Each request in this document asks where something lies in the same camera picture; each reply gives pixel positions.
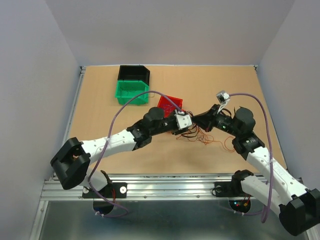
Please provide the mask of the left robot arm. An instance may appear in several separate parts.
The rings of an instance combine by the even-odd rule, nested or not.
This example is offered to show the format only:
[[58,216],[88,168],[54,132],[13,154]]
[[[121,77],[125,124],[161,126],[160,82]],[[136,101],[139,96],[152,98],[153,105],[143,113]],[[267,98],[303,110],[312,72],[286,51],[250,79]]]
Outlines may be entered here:
[[111,184],[105,172],[96,172],[90,164],[100,159],[141,149],[151,143],[152,137],[162,133],[180,134],[192,126],[191,116],[175,110],[165,117],[163,109],[152,107],[141,120],[110,137],[79,141],[68,139],[50,164],[64,190],[77,186],[94,189],[100,197],[111,193]]

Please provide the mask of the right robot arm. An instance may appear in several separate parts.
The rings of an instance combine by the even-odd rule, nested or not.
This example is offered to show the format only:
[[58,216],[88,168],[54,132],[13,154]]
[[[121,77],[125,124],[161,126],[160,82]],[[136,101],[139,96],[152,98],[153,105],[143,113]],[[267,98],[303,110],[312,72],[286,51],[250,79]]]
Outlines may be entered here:
[[216,182],[218,197],[250,195],[278,216],[284,229],[297,236],[320,223],[320,192],[310,190],[296,180],[272,157],[265,144],[255,135],[253,113],[244,107],[229,116],[219,111],[215,104],[205,113],[191,119],[206,132],[217,128],[232,136],[235,151],[255,167],[267,180],[264,183],[249,170],[238,170],[230,182]]

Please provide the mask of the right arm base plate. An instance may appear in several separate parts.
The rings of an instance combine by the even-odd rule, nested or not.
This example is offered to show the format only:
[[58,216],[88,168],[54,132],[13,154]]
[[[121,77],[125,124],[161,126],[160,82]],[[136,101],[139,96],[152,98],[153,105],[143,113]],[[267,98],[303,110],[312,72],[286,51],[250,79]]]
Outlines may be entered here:
[[211,194],[218,198],[235,198],[246,195],[242,188],[231,181],[216,181]]

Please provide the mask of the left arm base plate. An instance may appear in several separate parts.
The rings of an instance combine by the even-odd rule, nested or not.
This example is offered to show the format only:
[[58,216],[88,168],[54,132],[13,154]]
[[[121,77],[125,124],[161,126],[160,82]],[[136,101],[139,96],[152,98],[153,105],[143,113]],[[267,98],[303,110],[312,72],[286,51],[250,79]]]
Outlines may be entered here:
[[[113,182],[102,188],[99,193],[107,199],[112,199],[113,197],[115,199],[125,199],[127,197],[127,190],[128,184],[126,182]],[[82,198],[84,199],[95,199],[98,197],[93,190],[87,191],[84,188],[82,191]]]

